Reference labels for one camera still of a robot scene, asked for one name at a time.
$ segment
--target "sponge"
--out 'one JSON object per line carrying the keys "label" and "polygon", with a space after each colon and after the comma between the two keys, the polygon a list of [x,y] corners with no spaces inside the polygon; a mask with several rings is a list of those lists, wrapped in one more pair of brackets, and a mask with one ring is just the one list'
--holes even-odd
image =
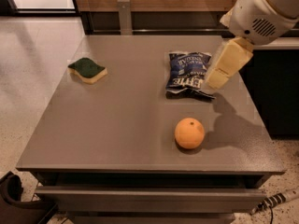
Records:
{"label": "sponge", "polygon": [[96,64],[89,58],[81,58],[71,63],[68,65],[68,71],[77,75],[84,83],[91,85],[107,74],[104,66]]}
{"label": "sponge", "polygon": [[245,38],[236,37],[222,45],[206,73],[202,92],[212,93],[221,88],[238,70],[250,61],[253,45]]}

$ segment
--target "green sponge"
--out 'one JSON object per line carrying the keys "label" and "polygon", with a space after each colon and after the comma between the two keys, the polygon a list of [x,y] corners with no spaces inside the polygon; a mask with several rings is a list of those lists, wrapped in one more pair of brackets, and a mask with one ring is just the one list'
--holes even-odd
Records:
{"label": "green sponge", "polygon": [[104,66],[96,64],[89,58],[81,58],[71,63],[68,65],[68,70],[87,84],[93,84],[107,74],[107,69]]}

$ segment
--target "metal post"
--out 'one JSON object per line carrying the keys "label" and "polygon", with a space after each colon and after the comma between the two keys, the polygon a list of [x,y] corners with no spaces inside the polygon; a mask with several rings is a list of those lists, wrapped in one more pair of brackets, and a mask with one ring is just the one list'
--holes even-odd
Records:
{"label": "metal post", "polygon": [[118,0],[121,35],[131,35],[132,18],[130,0]]}

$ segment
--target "orange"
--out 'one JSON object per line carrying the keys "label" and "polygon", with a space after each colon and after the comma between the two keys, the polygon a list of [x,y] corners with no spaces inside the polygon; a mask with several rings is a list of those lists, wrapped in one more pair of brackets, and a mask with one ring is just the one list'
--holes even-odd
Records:
{"label": "orange", "polygon": [[175,137],[181,147],[193,149],[200,146],[203,142],[205,129],[197,119],[182,119],[175,129]]}

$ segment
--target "floor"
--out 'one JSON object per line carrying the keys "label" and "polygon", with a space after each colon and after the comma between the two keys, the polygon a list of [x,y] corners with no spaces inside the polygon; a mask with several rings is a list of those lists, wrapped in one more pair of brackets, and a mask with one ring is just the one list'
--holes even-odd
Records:
{"label": "floor", "polygon": [[[24,201],[32,199],[36,180],[15,165],[83,36],[80,18],[0,17],[0,172],[19,175]],[[273,146],[287,172],[262,186],[269,196],[299,183],[299,140],[277,139]],[[233,223],[270,223],[270,217],[235,214]],[[55,216],[49,224],[64,221]],[[299,199],[274,208],[273,223],[299,224]]]}

